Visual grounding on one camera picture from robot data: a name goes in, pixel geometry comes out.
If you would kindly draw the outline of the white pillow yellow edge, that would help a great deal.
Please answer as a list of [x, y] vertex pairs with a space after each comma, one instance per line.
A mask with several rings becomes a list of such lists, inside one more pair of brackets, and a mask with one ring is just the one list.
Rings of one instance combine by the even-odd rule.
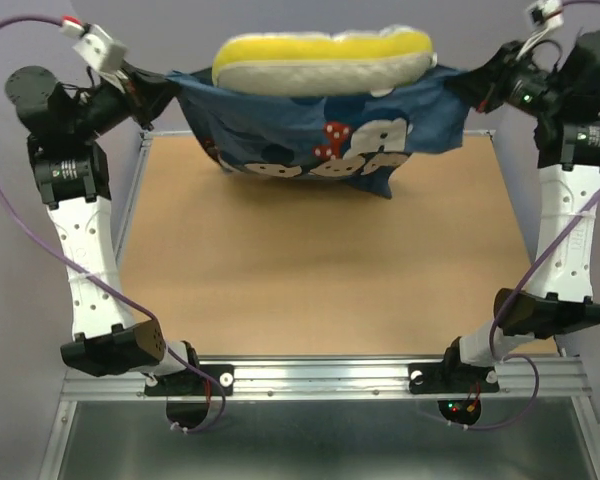
[[211, 82], [253, 95], [350, 95], [413, 84], [436, 65], [431, 37], [404, 25], [334, 34], [251, 33], [221, 46]]

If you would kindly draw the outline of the blue lettered pillowcase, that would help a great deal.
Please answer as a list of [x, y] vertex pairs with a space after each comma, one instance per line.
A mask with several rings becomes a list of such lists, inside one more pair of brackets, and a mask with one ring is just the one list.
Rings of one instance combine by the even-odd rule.
[[411, 155], [462, 145], [469, 107], [445, 87], [456, 73], [435, 67], [382, 93], [317, 97], [232, 92], [214, 86], [209, 70], [167, 78], [198, 143], [225, 172], [335, 181], [389, 199], [390, 178]]

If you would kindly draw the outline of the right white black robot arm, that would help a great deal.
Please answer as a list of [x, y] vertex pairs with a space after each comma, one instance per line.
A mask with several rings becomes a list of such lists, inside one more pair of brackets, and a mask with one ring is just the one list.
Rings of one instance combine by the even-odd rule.
[[600, 31], [581, 35], [549, 71], [536, 65], [532, 48], [513, 41], [445, 86], [480, 113], [507, 104], [536, 119], [541, 189], [534, 263], [516, 287], [497, 293], [492, 321], [445, 351], [438, 377], [462, 390], [521, 345], [600, 324], [590, 280], [600, 201]]

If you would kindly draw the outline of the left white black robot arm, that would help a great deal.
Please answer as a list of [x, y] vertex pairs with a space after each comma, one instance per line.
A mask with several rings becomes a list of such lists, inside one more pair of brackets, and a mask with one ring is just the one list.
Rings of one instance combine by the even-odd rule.
[[186, 341], [165, 339], [153, 314], [122, 293], [111, 234], [106, 153], [97, 139], [127, 119], [148, 129], [175, 94], [159, 74], [123, 67], [122, 84], [88, 88], [61, 83], [41, 66], [10, 75], [5, 94], [28, 130], [27, 153], [41, 202], [61, 244], [73, 303], [66, 366], [94, 377], [138, 372], [151, 385], [195, 392], [203, 371]]

